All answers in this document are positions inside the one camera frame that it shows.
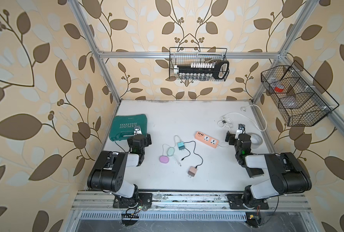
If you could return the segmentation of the pink usb charger adapter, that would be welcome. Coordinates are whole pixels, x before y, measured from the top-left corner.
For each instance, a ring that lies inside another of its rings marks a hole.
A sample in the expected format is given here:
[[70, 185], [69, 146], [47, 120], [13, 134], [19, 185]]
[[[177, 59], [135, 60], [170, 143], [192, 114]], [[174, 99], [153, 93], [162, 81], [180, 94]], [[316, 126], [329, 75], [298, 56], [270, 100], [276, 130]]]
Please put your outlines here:
[[191, 166], [187, 173], [190, 177], [194, 177], [197, 173], [197, 167]]

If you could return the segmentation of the mint green earbuds case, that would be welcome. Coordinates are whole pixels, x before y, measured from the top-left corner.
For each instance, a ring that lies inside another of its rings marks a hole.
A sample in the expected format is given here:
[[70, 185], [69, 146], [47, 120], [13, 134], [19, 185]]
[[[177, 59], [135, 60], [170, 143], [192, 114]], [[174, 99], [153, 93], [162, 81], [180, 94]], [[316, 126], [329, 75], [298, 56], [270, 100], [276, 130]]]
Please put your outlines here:
[[167, 156], [172, 157], [174, 156], [175, 149], [173, 147], [169, 147], [167, 150]]

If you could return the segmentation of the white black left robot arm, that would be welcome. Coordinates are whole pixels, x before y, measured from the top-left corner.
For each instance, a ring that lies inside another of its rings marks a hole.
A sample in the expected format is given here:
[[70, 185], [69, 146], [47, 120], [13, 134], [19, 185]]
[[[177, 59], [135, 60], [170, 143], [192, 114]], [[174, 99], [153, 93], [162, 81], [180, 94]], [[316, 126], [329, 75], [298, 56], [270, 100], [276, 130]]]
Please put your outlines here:
[[113, 208], [141, 207], [148, 210], [152, 205], [151, 193], [139, 193], [138, 186], [125, 180], [127, 167], [138, 167], [144, 161], [145, 148], [152, 144], [150, 134], [136, 134], [127, 139], [128, 152], [102, 151], [87, 179], [91, 190], [115, 195]]

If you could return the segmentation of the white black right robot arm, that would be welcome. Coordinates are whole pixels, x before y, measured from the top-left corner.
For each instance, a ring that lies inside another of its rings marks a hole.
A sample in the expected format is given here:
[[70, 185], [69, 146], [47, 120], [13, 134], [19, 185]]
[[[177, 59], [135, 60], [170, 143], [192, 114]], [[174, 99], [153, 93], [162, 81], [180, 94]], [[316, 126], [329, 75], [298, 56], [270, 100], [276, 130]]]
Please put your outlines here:
[[258, 177], [265, 169], [269, 174], [267, 180], [246, 186], [243, 193], [227, 194], [230, 209], [269, 209], [267, 199], [271, 197], [303, 193], [312, 188], [309, 175], [293, 153], [252, 153], [251, 136], [247, 133], [228, 131], [225, 141], [235, 147], [235, 158], [249, 177]]

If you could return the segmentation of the white tape roll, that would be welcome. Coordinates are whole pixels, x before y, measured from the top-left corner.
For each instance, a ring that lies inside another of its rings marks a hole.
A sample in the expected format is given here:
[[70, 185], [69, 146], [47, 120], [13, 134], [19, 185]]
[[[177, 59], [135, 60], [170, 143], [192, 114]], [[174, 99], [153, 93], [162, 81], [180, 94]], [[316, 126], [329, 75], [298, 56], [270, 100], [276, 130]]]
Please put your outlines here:
[[255, 146], [260, 146], [263, 143], [263, 140], [260, 135], [255, 133], [249, 133], [250, 135], [250, 141]]

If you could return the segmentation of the green plastic tool case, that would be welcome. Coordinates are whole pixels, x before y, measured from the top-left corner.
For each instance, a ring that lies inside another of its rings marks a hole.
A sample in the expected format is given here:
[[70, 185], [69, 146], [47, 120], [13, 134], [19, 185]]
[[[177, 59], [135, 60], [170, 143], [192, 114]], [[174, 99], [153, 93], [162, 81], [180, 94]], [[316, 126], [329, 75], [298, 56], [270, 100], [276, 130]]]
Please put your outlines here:
[[140, 128], [140, 133], [147, 134], [147, 116], [145, 114], [133, 116], [116, 116], [113, 119], [109, 139], [111, 141], [127, 140], [135, 135], [135, 128]]

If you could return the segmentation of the pink power strip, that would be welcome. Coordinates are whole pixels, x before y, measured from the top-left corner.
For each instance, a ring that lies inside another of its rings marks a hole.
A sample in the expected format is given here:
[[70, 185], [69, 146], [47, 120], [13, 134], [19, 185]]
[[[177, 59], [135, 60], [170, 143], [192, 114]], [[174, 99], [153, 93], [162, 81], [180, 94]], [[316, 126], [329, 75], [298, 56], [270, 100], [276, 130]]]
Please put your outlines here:
[[197, 131], [195, 134], [195, 139], [212, 147], [217, 148], [219, 141], [215, 138], [212, 138], [211, 136], [208, 136], [200, 131]]

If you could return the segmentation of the purple earbuds case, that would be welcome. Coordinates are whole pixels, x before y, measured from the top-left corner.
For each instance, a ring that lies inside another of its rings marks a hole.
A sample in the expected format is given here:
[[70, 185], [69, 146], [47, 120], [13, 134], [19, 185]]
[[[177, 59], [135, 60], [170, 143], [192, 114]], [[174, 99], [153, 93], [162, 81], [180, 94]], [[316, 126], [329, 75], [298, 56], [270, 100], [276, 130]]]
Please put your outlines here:
[[167, 164], [167, 163], [169, 163], [170, 159], [169, 159], [168, 156], [160, 156], [160, 157], [159, 157], [159, 161], [160, 161], [161, 163]]

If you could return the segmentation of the teal usb charger adapter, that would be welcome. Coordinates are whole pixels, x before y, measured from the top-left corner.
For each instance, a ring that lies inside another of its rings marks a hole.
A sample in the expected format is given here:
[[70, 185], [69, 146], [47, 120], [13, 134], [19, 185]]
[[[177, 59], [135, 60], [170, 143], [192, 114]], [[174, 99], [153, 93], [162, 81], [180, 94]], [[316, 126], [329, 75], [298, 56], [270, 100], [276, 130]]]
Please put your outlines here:
[[184, 150], [184, 149], [185, 149], [185, 145], [184, 145], [184, 142], [183, 142], [183, 141], [178, 142], [178, 143], [177, 143], [177, 146], [178, 146], [178, 149], [179, 149], [179, 150]]

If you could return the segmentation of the red object in basket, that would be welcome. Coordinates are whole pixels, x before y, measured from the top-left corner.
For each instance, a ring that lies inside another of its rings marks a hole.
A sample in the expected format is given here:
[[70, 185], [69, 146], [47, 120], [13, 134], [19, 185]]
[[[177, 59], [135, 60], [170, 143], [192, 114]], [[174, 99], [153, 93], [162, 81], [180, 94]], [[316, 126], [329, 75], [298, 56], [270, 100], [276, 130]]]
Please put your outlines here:
[[285, 86], [282, 84], [277, 84], [273, 89], [276, 93], [283, 93], [285, 90]]

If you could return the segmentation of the black white socket set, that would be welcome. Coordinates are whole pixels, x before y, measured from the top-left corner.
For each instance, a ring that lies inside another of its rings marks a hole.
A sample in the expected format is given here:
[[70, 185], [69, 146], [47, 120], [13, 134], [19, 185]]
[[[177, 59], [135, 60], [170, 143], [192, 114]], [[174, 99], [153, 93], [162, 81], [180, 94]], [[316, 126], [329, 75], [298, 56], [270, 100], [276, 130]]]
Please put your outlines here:
[[228, 61], [175, 65], [172, 69], [172, 74], [183, 80], [225, 81], [229, 73], [230, 63]]

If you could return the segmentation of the aluminium frame rail front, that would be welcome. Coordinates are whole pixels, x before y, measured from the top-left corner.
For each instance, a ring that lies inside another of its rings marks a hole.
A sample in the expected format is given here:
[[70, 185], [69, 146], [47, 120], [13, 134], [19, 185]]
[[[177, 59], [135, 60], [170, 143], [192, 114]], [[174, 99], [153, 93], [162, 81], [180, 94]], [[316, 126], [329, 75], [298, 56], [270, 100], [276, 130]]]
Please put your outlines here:
[[123, 206], [120, 197], [101, 191], [80, 191], [71, 210], [81, 219], [131, 219], [140, 221], [246, 221], [275, 213], [311, 212], [304, 194], [271, 197], [248, 209], [239, 192], [140, 191], [140, 199]]

